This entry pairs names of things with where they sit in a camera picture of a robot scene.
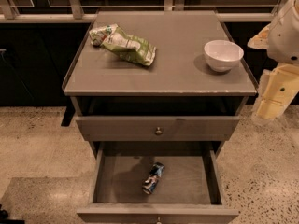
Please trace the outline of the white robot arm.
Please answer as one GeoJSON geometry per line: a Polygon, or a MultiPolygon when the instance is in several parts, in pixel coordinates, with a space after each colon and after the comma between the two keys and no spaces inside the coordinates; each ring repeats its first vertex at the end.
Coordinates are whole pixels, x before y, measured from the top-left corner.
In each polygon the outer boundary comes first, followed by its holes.
{"type": "Polygon", "coordinates": [[[248,46],[265,49],[278,65],[264,70],[251,119],[265,125],[279,118],[299,92],[299,0],[288,0],[248,46]]]}

